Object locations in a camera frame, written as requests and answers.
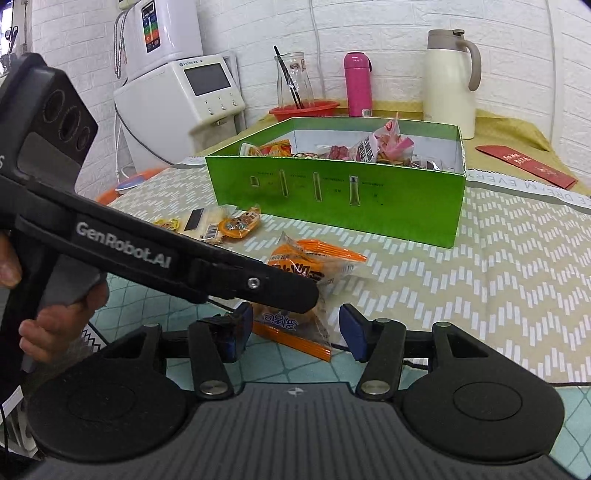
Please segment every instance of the round pad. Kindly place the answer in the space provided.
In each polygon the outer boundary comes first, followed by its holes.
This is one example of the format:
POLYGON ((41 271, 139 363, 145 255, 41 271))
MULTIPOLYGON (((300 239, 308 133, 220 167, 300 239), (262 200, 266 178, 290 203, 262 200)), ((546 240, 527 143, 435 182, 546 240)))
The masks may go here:
POLYGON ((413 383, 402 413, 426 443, 455 457, 513 462, 548 453, 564 419, 560 396, 510 366, 485 358, 454 361, 413 383))
POLYGON ((76 462, 141 455, 183 424, 187 405, 172 380, 126 359, 84 361, 43 384, 27 414, 35 441, 76 462))

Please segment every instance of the white appliance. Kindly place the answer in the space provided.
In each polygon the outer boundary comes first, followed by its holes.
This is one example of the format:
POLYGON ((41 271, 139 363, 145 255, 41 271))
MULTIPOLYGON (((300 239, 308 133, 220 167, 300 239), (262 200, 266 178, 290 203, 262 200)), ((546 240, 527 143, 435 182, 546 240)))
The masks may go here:
POLYGON ((244 100, 221 55, 171 61, 114 93, 136 171, 171 163, 236 135, 244 100))
POLYGON ((424 77, 424 119, 460 127, 462 138, 474 138, 476 90, 482 79, 478 47, 463 30, 431 30, 424 77))
POLYGON ((123 39, 129 82, 165 63, 203 55, 194 0, 140 0, 127 17, 123 39))

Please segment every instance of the screw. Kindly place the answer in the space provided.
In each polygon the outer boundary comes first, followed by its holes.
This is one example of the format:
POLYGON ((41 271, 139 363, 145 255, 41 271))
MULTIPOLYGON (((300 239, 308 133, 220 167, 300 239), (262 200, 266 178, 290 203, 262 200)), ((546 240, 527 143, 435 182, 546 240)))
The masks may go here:
POLYGON ((261 280, 259 280, 256 277, 249 278, 247 285, 248 288, 250 288, 251 290, 256 290, 258 287, 261 286, 261 280))
POLYGON ((201 390, 206 395, 221 395, 228 391, 228 385, 221 380, 206 380, 201 385, 199 385, 199 390, 201 390))
POLYGON ((367 380, 361 385, 361 390, 367 395, 384 395, 390 391, 390 385, 382 380, 367 380))

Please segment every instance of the patterned tablecloth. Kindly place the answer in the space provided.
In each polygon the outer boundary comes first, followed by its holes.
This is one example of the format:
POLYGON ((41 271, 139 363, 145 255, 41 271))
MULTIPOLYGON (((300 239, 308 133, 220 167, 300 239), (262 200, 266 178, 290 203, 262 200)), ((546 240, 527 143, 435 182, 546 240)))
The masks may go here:
MULTIPOLYGON (((206 169, 170 168, 112 206, 144 220, 174 216, 215 201, 206 169)), ((389 316, 410 329, 448 319, 552 382, 591 378, 589 221, 571 207, 469 187, 456 246, 446 250, 332 226, 266 216, 253 237, 232 249, 265 260, 282 231, 319 237, 368 256, 358 276, 328 296, 333 339, 336 310, 352 302, 370 318, 389 316)), ((111 341, 142 322, 186 328, 217 313, 127 280, 111 277, 109 304, 92 322, 111 341)), ((336 352, 327 363, 252 335, 240 362, 227 365, 232 382, 348 381, 363 365, 336 352)), ((405 368, 400 388, 424 373, 405 368)), ((167 376, 192 388, 187 360, 169 360, 167 376)), ((559 388, 566 411, 552 457, 577 478, 591 473, 591 388, 559 388)))
MULTIPOLYGON (((151 221, 214 202, 203 167, 169 168, 111 205, 151 221)), ((570 206, 467 187, 453 249, 270 215, 229 248, 265 261, 286 232, 366 255, 356 275, 328 292, 335 343, 343 342, 338 307, 350 302, 370 319, 389 317, 409 329, 449 320, 547 381, 586 383, 590 226, 570 206)))

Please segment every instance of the barcode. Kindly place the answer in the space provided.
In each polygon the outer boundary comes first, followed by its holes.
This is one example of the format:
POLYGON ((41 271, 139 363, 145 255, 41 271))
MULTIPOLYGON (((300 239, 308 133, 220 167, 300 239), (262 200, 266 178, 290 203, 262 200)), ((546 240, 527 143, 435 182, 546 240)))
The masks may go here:
POLYGON ((203 239, 204 240, 211 240, 212 238, 215 238, 216 235, 217 235, 217 225, 212 224, 207 227, 207 232, 205 233, 205 236, 203 237, 203 239))

